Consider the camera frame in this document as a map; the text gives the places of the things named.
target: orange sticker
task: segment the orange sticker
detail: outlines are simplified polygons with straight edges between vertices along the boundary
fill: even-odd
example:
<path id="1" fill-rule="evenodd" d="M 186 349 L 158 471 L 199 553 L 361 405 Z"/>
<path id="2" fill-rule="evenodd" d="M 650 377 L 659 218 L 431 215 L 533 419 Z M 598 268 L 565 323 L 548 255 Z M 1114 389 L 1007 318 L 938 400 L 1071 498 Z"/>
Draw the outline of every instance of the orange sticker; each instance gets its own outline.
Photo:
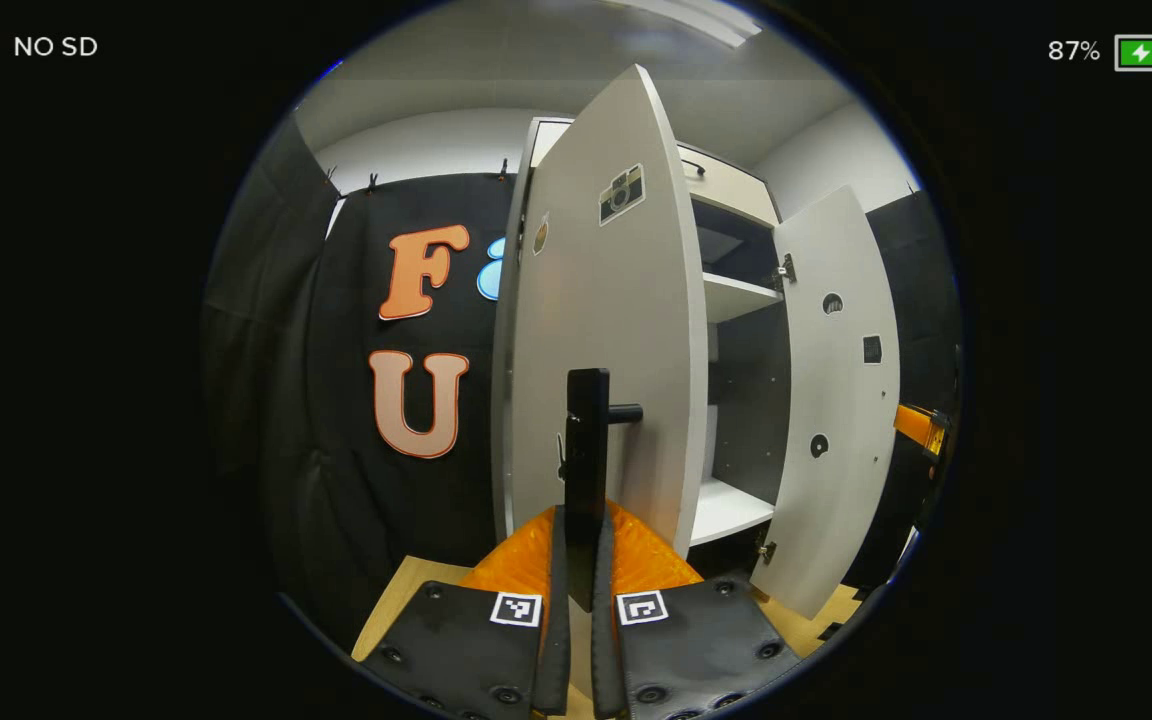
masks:
<path id="1" fill-rule="evenodd" d="M 433 252 L 429 252 L 431 245 L 434 245 Z M 464 225 L 448 225 L 430 232 L 401 234 L 389 241 L 394 266 L 389 273 L 389 297 L 380 304 L 381 320 L 401 320 L 429 313 L 434 300 L 425 295 L 425 278 L 429 278 L 430 286 L 444 287 L 452 268 L 452 253 L 442 245 L 456 251 L 465 250 L 470 247 L 470 232 Z"/>
<path id="2" fill-rule="evenodd" d="M 408 427 L 403 415 L 403 386 L 412 356 L 397 350 L 378 350 L 367 357 L 376 374 L 376 429 L 394 450 L 412 457 L 447 455 L 456 445 L 461 376 L 470 369 L 462 355 L 435 353 L 425 357 L 425 370 L 434 377 L 434 424 L 427 433 Z"/>

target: camera sticker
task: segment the camera sticker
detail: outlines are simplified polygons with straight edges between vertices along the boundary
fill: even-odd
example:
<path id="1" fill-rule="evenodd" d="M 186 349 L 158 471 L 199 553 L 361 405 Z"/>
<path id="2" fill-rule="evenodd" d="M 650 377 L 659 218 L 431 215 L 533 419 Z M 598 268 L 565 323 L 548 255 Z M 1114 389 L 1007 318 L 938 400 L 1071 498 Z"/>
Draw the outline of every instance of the camera sticker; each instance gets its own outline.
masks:
<path id="1" fill-rule="evenodd" d="M 598 227 L 611 223 L 645 197 L 643 162 L 617 174 L 598 196 Z"/>
<path id="2" fill-rule="evenodd" d="M 531 255 L 540 255 L 545 249 L 545 240 L 550 237 L 550 213 L 540 217 L 540 227 L 536 228 L 536 237 L 531 241 Z"/>

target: cabinet door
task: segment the cabinet door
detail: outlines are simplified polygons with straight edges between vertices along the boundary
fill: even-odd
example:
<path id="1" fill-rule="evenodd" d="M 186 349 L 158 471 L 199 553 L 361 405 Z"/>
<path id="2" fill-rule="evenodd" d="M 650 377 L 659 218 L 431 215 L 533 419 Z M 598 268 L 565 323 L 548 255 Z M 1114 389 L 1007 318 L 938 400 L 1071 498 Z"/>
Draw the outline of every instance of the cabinet door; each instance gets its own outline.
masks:
<path id="1" fill-rule="evenodd" d="M 626 174 L 630 192 L 609 197 Z M 704 461 L 705 298 L 677 143 L 646 70 L 612 81 L 553 142 L 524 218 L 507 243 L 511 347 L 497 348 L 508 361 L 494 378 L 507 382 L 495 430 L 508 532 L 563 501 L 568 370 L 607 367 L 613 404 L 643 406 L 641 423 L 612 427 L 608 495 L 685 553 Z"/>
<path id="2" fill-rule="evenodd" d="M 782 278 L 790 324 L 790 430 L 776 510 L 751 578 L 813 617 L 861 550 L 890 464 L 900 399 L 896 311 L 887 272 L 850 187 L 774 229 L 795 279 Z"/>

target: black handle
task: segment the black handle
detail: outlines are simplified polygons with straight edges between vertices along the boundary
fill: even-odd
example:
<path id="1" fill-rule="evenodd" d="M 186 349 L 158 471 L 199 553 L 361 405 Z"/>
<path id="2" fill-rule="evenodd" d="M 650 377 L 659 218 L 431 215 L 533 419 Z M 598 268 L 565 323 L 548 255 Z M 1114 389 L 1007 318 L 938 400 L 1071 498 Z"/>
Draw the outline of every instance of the black handle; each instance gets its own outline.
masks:
<path id="1" fill-rule="evenodd" d="M 607 427 L 643 419 L 643 406 L 613 406 L 605 367 L 567 373 L 566 457 L 562 462 L 567 509 L 567 588 L 573 600 L 590 611 L 594 560 L 607 510 Z"/>
<path id="2" fill-rule="evenodd" d="M 607 412 L 607 422 L 617 425 L 621 423 L 637 423 L 643 419 L 643 406 L 630 402 L 626 406 L 612 406 Z"/>

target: shelf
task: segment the shelf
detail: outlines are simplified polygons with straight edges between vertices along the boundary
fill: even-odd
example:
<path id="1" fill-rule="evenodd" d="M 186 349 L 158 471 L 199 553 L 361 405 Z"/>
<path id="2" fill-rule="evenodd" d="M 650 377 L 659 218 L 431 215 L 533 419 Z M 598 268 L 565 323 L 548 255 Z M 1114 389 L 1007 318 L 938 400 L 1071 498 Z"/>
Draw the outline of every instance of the shelf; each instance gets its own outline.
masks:
<path id="1" fill-rule="evenodd" d="M 759 498 L 717 478 L 700 480 L 700 497 L 696 501 L 696 521 L 691 528 L 691 544 L 738 533 L 765 520 L 772 520 L 774 507 Z"/>
<path id="2" fill-rule="evenodd" d="M 702 275 L 705 279 L 705 323 L 723 323 L 785 300 L 780 291 L 765 287 L 713 273 Z"/>

